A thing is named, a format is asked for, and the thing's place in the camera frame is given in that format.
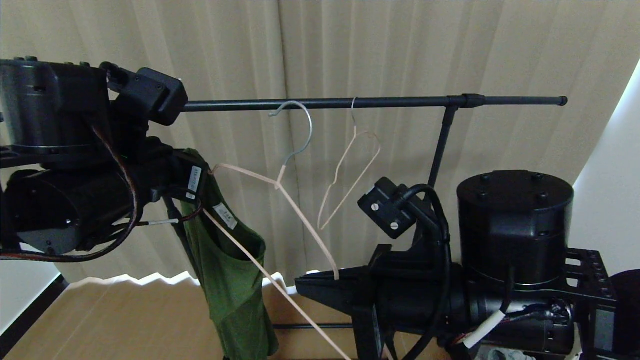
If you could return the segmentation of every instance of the black cylindrical motor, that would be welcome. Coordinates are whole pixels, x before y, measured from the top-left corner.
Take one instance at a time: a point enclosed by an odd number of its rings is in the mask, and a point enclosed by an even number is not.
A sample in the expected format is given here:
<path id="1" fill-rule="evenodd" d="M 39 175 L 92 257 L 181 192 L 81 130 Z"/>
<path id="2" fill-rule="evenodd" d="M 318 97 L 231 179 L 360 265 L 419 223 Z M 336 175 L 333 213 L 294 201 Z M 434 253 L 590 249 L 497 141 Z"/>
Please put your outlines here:
<path id="1" fill-rule="evenodd" d="M 3 117 L 14 153 L 60 157 L 47 158 L 51 162 L 43 166 L 48 168 L 83 168 L 109 160 L 86 123 L 111 140 L 105 71 L 34 57 L 0 60 L 0 65 Z"/>
<path id="2" fill-rule="evenodd" d="M 494 171 L 458 186 L 460 243 L 466 276 L 500 289 L 509 266 L 516 289 L 533 290 L 561 276 L 573 188 L 554 176 Z"/>

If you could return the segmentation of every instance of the white wall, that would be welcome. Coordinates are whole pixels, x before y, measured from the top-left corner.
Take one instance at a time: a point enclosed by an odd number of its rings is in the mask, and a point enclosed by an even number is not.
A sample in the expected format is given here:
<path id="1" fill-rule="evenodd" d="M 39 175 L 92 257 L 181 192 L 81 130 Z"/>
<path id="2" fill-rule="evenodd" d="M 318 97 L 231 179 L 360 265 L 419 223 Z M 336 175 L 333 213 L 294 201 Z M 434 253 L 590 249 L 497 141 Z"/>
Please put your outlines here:
<path id="1" fill-rule="evenodd" d="M 640 63 L 574 188 L 569 246 L 599 250 L 609 275 L 640 268 Z"/>
<path id="2" fill-rule="evenodd" d="M 0 261 L 0 334 L 59 274 L 51 263 Z"/>

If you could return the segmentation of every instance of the brown floor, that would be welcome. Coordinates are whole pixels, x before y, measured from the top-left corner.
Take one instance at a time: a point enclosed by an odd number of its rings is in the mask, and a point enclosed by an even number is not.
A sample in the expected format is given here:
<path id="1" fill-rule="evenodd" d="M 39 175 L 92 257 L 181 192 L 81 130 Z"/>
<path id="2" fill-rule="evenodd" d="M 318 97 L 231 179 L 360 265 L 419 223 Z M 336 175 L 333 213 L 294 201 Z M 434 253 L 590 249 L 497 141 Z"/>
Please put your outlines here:
<path id="1" fill-rule="evenodd" d="M 305 323 L 276 289 L 263 289 L 274 323 Z M 303 297 L 295 300 L 317 322 L 350 318 Z M 353 332 L 326 330 L 355 358 Z M 339 355 L 315 330 L 277 331 L 280 350 L 273 359 L 337 359 Z M 416 336 L 398 334 L 404 356 Z M 217 359 L 223 354 L 208 316 L 202 291 L 191 278 L 171 285 L 157 279 L 91 280 L 72 284 L 6 357 L 18 359 Z M 432 342 L 420 359 L 448 359 Z"/>

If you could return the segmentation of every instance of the green garment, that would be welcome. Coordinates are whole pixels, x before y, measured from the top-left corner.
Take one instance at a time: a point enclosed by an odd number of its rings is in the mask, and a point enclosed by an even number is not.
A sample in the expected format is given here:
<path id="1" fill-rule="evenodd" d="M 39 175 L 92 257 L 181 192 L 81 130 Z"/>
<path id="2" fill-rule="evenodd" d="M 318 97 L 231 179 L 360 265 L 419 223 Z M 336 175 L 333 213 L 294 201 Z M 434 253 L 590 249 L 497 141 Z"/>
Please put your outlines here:
<path id="1" fill-rule="evenodd" d="M 186 153 L 202 158 L 193 149 Z M 206 177 L 204 208 L 264 264 L 264 240 L 229 210 L 213 175 Z M 182 203 L 182 212 L 195 206 Z M 184 223 L 192 265 L 200 278 L 222 349 L 231 360 L 263 360 L 278 350 L 269 314 L 262 301 L 262 273 L 216 226 L 200 214 Z"/>

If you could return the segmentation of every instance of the beige curtain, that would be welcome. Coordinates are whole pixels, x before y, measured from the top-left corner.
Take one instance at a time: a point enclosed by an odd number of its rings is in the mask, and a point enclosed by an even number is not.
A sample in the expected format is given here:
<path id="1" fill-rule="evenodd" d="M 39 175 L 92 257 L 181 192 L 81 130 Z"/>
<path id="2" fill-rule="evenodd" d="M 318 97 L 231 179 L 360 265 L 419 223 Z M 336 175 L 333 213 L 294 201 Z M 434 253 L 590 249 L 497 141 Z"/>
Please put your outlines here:
<path id="1" fill-rule="evenodd" d="M 557 106 L 460 110 L 438 190 L 459 256 L 457 185 L 495 169 L 525 168 L 573 182 L 591 154 L 640 58 L 637 1 L 9 1 L 2 2 L 1 55 L 43 61 L 111 61 L 181 78 L 192 100 L 283 97 L 566 95 Z M 360 129 L 382 152 L 321 236 L 339 266 L 366 263 L 391 242 L 356 201 L 381 176 L 426 182 L 443 109 L 356 110 Z M 285 185 L 315 223 L 324 189 L 351 137 L 346 110 L 312 111 L 311 146 L 291 163 Z M 237 164 L 276 177 L 300 146 L 300 111 L 189 113 L 151 135 L 198 149 L 213 166 Z M 359 140 L 330 197 L 332 208 L 367 164 Z M 327 270 L 327 260 L 282 196 L 268 185 L 222 172 L 225 198 L 265 237 L 267 268 L 288 280 Z M 150 205 L 146 218 L 163 218 Z M 406 249 L 412 235 L 393 241 Z M 188 261 L 170 227 L 137 229 L 116 252 L 60 266 L 71 281 L 152 272 L 174 276 Z"/>

